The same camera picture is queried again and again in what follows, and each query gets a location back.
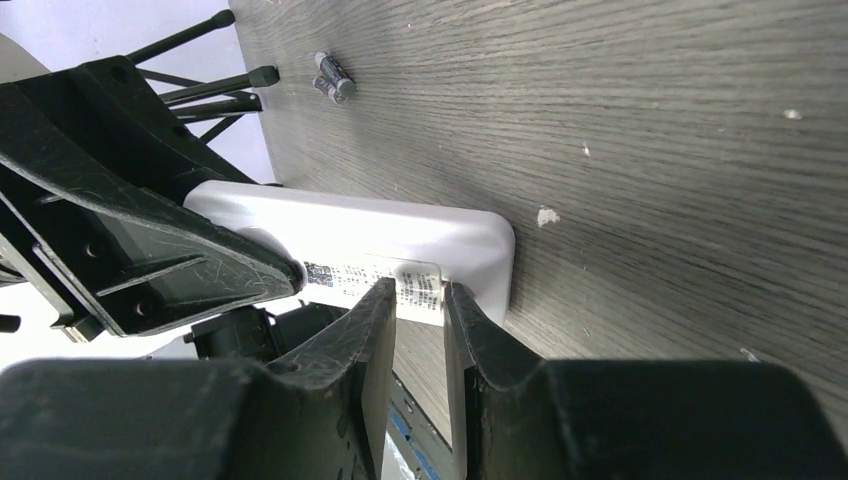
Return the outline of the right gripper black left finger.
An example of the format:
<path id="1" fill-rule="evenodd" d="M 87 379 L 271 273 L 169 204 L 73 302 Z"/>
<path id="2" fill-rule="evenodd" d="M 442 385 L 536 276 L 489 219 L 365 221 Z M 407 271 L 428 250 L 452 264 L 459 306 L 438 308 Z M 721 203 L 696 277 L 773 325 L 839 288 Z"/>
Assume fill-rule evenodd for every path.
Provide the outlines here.
<path id="1" fill-rule="evenodd" d="M 43 359 L 1 377 L 5 479 L 377 479 L 396 286 L 268 364 Z"/>

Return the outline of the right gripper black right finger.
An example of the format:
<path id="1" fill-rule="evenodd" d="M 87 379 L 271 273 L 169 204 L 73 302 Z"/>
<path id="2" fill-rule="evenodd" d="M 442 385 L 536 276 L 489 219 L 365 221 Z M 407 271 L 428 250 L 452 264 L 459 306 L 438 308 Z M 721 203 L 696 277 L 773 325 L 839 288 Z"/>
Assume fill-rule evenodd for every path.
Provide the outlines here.
<path id="1" fill-rule="evenodd" d="M 444 291 L 461 479 L 843 479 L 847 456 L 790 370 L 745 361 L 545 359 Z"/>

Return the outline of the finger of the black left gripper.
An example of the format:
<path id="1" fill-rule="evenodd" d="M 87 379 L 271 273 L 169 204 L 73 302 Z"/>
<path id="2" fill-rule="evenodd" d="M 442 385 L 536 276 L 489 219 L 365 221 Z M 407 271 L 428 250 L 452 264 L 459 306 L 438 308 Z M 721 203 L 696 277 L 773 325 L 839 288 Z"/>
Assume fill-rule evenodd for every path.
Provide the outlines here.
<path id="1" fill-rule="evenodd" d="M 1 282 L 76 342 L 161 333 L 303 287 L 283 254 L 185 206 L 250 179 L 115 56 L 1 86 Z"/>

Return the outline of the white air conditioner remote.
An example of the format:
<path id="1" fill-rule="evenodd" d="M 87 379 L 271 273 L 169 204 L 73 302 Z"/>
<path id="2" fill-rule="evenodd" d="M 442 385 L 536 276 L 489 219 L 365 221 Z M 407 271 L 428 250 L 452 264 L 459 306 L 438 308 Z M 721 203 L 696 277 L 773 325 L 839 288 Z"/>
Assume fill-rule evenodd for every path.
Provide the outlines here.
<path id="1" fill-rule="evenodd" d="M 492 212 L 224 181 L 202 183 L 183 205 L 293 260 L 308 302 L 350 308 L 391 277 L 404 320 L 442 325 L 448 283 L 497 324 L 509 309 L 515 235 Z"/>

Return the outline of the grey battery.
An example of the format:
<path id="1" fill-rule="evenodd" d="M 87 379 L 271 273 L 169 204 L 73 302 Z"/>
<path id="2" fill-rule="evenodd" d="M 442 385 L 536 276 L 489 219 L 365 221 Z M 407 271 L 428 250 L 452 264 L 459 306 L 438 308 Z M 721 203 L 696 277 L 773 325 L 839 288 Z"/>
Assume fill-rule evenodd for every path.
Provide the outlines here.
<path id="1" fill-rule="evenodd" d="M 323 51 L 317 52 L 315 54 L 315 63 L 323 76 L 339 94 L 344 97 L 352 97 L 356 93 L 357 87 L 355 82 L 329 53 Z"/>

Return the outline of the dark battery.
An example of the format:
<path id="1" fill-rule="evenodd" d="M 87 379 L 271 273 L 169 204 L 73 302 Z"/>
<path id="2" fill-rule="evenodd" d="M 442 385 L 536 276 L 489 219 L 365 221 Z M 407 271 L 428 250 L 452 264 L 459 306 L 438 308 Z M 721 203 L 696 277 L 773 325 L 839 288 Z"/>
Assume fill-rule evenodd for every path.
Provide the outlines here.
<path id="1" fill-rule="evenodd" d="M 343 104 L 347 98 L 337 89 L 337 87 L 324 75 L 316 76 L 312 81 L 313 87 L 327 96 L 335 104 Z"/>

